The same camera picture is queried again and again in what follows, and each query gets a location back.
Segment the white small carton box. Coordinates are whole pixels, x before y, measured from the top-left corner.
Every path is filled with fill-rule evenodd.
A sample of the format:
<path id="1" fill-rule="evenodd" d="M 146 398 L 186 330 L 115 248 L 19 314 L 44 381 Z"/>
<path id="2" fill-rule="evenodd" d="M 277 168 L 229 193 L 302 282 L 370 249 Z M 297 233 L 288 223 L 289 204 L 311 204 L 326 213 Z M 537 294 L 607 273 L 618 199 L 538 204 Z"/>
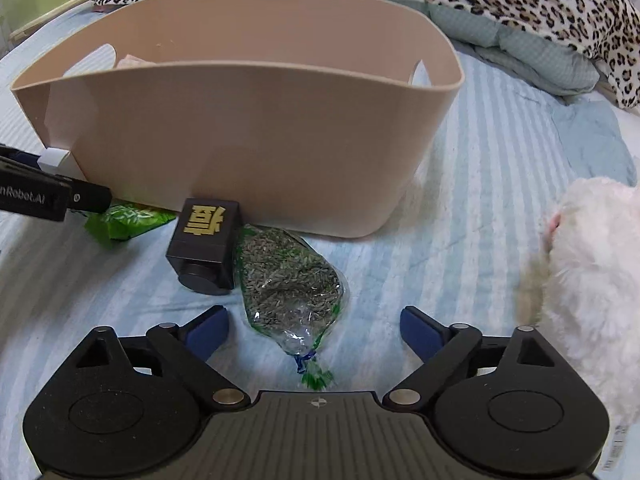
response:
<path id="1" fill-rule="evenodd" d="M 45 148 L 39 155 L 37 164 L 47 174 L 86 180 L 73 154 L 62 148 Z"/>

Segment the black box gold lettering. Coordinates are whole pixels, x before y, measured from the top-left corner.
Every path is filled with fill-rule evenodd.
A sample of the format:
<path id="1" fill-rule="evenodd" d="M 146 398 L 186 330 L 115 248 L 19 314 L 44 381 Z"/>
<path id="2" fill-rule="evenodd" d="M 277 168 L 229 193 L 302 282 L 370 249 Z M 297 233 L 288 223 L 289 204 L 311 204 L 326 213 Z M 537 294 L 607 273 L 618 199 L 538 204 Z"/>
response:
<path id="1" fill-rule="evenodd" d="M 186 200 L 166 252 L 179 283 L 203 295 L 231 292 L 234 248 L 241 224 L 237 202 Z"/>

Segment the striped light blue bedsheet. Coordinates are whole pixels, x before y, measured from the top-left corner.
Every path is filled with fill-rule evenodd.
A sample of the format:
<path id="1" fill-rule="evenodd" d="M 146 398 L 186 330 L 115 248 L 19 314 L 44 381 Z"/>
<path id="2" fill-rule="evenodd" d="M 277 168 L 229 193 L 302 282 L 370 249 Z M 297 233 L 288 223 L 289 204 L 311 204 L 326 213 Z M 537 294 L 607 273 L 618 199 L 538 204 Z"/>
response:
<path id="1" fill-rule="evenodd" d="M 336 390 L 384 393 L 418 366 L 398 330 L 408 304 L 488 334 L 524 323 L 540 299 L 542 232 L 575 177 L 564 148 L 622 124 L 608 104 L 564 104 L 468 49 L 459 58 L 465 84 L 386 225 L 360 240 L 311 240 L 346 284 L 318 355 Z M 210 307 L 179 284 L 166 259 L 171 234 L 161 226 L 105 247 L 80 214 L 61 223 L 2 216 L 3 478 L 38 477 L 24 411 L 89 330 L 141 335 Z"/>

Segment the white fluffy plush toy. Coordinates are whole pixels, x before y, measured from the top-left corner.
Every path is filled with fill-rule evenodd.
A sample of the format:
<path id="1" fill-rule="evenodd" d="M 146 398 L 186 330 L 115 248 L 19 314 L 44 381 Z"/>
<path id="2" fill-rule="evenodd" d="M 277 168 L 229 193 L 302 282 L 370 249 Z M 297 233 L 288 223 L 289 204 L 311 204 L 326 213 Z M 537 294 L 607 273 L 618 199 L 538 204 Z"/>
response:
<path id="1" fill-rule="evenodd" d="M 639 190 L 577 179 L 544 233 L 539 329 L 610 416 L 609 479 L 639 475 Z"/>

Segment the teal quilted comforter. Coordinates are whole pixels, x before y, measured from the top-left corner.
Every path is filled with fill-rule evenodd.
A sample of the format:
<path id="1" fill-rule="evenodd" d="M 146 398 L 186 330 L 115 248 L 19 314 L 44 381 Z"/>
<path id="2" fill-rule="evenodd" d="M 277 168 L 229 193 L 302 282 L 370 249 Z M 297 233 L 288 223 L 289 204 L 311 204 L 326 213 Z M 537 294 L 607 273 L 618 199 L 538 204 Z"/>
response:
<path id="1" fill-rule="evenodd" d="M 579 96 L 600 80 L 589 58 L 530 32 L 449 6 L 405 0 L 449 39 L 469 46 L 478 58 L 497 65 L 554 96 Z"/>

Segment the beige plastic storage basket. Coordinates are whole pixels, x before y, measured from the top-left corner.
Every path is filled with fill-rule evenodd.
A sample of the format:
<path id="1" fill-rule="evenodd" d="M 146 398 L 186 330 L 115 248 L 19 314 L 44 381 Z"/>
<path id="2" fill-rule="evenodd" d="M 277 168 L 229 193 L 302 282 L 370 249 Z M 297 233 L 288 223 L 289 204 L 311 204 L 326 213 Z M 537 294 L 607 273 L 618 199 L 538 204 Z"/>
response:
<path id="1" fill-rule="evenodd" d="M 116 68 L 127 54 L 154 65 Z M 387 0 L 143 0 L 12 92 L 121 200 L 234 200 L 252 223 L 355 238 L 390 218 L 463 81 L 448 38 Z"/>

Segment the beige cloth in basket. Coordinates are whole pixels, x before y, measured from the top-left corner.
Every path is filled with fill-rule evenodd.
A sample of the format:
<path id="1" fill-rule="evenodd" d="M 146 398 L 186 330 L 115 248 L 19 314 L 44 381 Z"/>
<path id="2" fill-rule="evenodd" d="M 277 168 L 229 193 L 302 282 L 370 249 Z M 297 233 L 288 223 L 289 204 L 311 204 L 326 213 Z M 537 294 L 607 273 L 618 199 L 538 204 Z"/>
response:
<path id="1" fill-rule="evenodd" d="M 139 66 L 153 66 L 153 62 L 148 62 L 142 60 L 142 58 L 137 58 L 131 54 L 127 54 L 124 58 L 119 60 L 115 65 L 116 68 L 131 68 L 131 67 L 139 67 Z"/>

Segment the green snack packet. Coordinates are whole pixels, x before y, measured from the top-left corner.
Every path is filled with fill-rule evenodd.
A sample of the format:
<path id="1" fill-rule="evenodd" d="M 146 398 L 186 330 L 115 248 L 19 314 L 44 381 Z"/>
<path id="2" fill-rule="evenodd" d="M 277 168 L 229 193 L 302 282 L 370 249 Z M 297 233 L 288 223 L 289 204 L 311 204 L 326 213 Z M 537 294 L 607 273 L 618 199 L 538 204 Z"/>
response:
<path id="1" fill-rule="evenodd" d="M 84 228 L 102 247 L 112 248 L 174 221 L 173 211 L 127 202 L 114 202 L 102 214 L 83 212 Z"/>

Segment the clear bag dried herbs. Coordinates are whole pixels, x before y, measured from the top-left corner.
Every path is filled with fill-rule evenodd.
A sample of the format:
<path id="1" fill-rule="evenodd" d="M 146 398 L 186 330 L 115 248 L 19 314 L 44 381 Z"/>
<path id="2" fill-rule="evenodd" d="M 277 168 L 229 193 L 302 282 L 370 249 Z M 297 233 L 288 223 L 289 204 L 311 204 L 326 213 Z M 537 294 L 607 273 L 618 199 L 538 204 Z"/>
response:
<path id="1" fill-rule="evenodd" d="M 294 360 L 305 387 L 328 388 L 333 375 L 319 364 L 318 350 L 345 298 L 334 266 L 291 232 L 246 224 L 234 268 L 248 324 Z"/>

